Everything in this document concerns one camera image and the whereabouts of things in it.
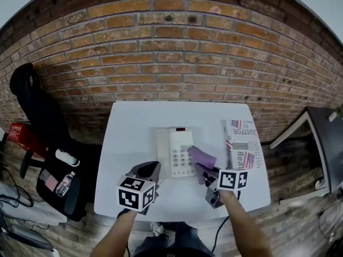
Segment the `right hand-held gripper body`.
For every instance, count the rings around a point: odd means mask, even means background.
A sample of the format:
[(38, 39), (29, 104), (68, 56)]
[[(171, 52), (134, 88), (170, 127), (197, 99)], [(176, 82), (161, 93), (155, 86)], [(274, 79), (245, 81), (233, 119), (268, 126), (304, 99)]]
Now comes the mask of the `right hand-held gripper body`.
[(207, 187), (205, 200), (213, 209), (221, 207), (219, 190), (238, 192), (246, 188), (248, 170), (241, 169), (212, 169), (203, 173)]

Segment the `white telephone handset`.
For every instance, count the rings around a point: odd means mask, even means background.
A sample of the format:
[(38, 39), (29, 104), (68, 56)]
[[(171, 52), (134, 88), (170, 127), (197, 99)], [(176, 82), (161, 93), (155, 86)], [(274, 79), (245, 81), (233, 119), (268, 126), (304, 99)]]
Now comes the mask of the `white telephone handset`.
[(157, 160), (161, 164), (160, 178), (171, 179), (170, 144), (169, 131), (167, 129), (157, 130)]

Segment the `dark grey rounded object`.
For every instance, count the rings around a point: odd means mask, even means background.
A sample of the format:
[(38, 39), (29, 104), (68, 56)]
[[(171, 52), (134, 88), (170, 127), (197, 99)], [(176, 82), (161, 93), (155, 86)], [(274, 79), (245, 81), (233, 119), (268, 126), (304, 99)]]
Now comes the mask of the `dark grey rounded object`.
[(24, 226), (11, 224), (8, 226), (0, 226), (0, 230), (9, 237), (28, 246), (49, 251), (54, 249), (52, 243), (42, 234)]

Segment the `newspaper print box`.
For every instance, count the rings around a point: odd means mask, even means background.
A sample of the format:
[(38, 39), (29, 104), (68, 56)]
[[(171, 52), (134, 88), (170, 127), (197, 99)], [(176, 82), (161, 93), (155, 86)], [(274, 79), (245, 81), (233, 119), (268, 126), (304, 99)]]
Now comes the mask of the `newspaper print box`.
[(230, 169), (258, 169), (263, 165), (263, 153), (257, 129), (252, 120), (221, 121)]

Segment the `person's left forearm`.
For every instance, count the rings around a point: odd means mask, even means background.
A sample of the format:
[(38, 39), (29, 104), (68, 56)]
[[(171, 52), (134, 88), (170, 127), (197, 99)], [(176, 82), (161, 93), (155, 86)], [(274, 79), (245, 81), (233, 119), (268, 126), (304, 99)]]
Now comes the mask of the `person's left forearm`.
[(131, 210), (116, 220), (92, 250), (90, 257), (124, 257), (137, 212)]

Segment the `small potted plant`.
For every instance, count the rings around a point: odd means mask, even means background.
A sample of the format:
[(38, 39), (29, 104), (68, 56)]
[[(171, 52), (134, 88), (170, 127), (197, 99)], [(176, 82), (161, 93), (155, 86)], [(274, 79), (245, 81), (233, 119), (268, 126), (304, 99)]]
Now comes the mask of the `small potted plant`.
[(333, 113), (331, 113), (329, 116), (329, 121), (333, 122), (336, 118), (343, 119), (343, 109), (342, 108), (337, 108)]

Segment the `purple cloth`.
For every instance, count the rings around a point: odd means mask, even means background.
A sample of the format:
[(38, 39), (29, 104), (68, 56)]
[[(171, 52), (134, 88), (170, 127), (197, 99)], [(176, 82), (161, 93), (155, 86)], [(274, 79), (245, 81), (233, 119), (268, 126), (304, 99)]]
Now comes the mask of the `purple cloth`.
[(196, 177), (198, 179), (199, 184), (201, 185), (205, 184), (206, 177), (210, 175), (213, 171), (212, 172), (197, 171), (195, 168), (195, 164), (200, 163), (207, 167), (210, 167), (210, 166), (214, 167), (217, 162), (217, 158), (210, 154), (207, 154), (206, 152), (202, 151), (196, 146), (189, 147), (187, 151), (193, 160)]

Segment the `pink notepad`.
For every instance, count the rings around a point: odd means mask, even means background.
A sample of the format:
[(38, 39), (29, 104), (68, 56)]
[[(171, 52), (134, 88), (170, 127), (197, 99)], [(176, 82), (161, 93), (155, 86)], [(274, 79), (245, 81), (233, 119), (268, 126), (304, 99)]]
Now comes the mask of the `pink notepad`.
[(49, 175), (49, 177), (47, 178), (45, 185), (53, 192), (54, 189), (56, 188), (58, 184), (58, 181), (56, 180), (56, 178), (52, 175)]

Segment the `person's right forearm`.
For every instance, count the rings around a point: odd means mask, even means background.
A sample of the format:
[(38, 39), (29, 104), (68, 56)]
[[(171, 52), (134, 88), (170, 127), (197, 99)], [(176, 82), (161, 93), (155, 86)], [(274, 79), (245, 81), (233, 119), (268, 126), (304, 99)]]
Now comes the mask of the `person's right forearm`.
[(267, 236), (244, 210), (234, 192), (220, 190), (219, 194), (220, 202), (227, 209), (241, 257), (272, 257)]

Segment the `person's left shoe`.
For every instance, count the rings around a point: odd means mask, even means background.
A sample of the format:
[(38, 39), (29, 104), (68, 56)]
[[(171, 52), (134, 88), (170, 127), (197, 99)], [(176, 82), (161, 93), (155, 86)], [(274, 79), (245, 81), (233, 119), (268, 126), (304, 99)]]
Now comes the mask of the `person's left shoe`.
[(164, 234), (164, 227), (158, 222), (151, 222), (151, 231), (157, 237), (161, 234)]

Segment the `black desk with white frame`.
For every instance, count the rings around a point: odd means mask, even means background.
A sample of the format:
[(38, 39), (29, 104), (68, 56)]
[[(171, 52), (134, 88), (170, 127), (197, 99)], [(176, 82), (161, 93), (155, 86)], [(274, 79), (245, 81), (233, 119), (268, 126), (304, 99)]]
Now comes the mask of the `black desk with white frame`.
[(333, 193), (339, 187), (343, 188), (343, 119), (336, 118), (330, 122), (329, 116), (334, 111), (330, 108), (306, 107), (300, 117), (269, 144), (269, 149), (275, 148), (289, 139), (304, 123), (308, 123), (323, 169), (323, 180), (315, 191), (280, 200), (281, 205), (300, 203)]

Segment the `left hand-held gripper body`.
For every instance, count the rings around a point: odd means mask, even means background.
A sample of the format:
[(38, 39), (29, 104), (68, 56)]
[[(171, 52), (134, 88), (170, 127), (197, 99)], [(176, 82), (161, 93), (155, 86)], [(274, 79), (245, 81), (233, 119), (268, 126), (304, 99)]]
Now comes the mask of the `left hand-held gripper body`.
[(121, 176), (116, 185), (118, 205), (146, 215), (150, 205), (159, 196), (156, 192), (159, 188), (158, 181), (159, 172), (154, 172), (150, 176), (147, 176), (146, 172), (143, 175), (129, 172)]

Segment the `black office chair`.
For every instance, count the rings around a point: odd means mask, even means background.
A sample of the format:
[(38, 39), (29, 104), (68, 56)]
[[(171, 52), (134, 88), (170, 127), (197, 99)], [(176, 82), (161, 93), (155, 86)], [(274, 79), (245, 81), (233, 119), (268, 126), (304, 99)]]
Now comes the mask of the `black office chair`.
[[(33, 132), (47, 145), (44, 161), (32, 158), (28, 150), (22, 160), (19, 174), (24, 178), (29, 167), (46, 169), (58, 181), (75, 172), (70, 188), (63, 197), (58, 197), (42, 180), (37, 179), (38, 195), (51, 207), (73, 221), (80, 221), (86, 215), (86, 204), (94, 201), (95, 185), (99, 168), (101, 146), (86, 144), (71, 138), (62, 110), (57, 102), (40, 85), (39, 77), (32, 63), (16, 68), (10, 79), (10, 90), (27, 116)], [(77, 158), (80, 164), (72, 167), (57, 159), (55, 152), (61, 149)]]

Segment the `person's dark trousers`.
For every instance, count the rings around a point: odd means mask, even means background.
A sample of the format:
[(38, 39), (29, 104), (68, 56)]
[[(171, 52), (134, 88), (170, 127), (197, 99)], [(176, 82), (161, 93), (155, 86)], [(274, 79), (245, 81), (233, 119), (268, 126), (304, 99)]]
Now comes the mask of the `person's dark trousers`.
[(159, 222), (164, 234), (146, 237), (133, 257), (214, 257), (198, 236), (198, 230), (185, 222)]

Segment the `white desk telephone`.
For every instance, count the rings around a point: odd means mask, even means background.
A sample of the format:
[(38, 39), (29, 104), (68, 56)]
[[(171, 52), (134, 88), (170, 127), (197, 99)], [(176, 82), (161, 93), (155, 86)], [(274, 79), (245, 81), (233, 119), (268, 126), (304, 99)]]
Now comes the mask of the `white desk telephone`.
[(187, 149), (193, 146), (192, 129), (164, 128), (169, 131), (171, 179), (196, 175), (193, 160)]

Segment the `red plastic crate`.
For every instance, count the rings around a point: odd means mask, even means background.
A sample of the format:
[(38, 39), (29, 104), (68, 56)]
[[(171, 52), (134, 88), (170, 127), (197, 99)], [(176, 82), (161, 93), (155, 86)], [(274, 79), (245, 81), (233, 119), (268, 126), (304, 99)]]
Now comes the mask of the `red plastic crate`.
[(47, 145), (33, 132), (29, 124), (12, 123), (8, 140), (15, 142), (25, 151), (32, 151), (35, 160), (44, 161), (48, 152)]

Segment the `clear plastic water bottle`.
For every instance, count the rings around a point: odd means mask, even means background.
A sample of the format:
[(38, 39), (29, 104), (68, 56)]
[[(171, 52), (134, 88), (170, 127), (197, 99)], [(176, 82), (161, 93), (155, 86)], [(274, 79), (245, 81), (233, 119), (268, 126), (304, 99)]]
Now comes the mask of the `clear plastic water bottle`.
[(72, 171), (70, 174), (65, 175), (63, 180), (56, 187), (55, 193), (58, 197), (63, 197), (67, 193), (74, 176), (75, 176), (74, 171)]

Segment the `white oval case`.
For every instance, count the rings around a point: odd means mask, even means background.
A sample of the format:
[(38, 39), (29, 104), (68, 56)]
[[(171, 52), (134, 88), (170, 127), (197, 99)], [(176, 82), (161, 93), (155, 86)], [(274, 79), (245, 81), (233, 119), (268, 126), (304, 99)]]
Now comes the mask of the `white oval case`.
[(61, 149), (57, 149), (55, 152), (55, 156), (57, 159), (61, 160), (62, 162), (72, 166), (77, 167), (80, 164), (80, 161), (70, 155), (69, 153), (62, 151)]

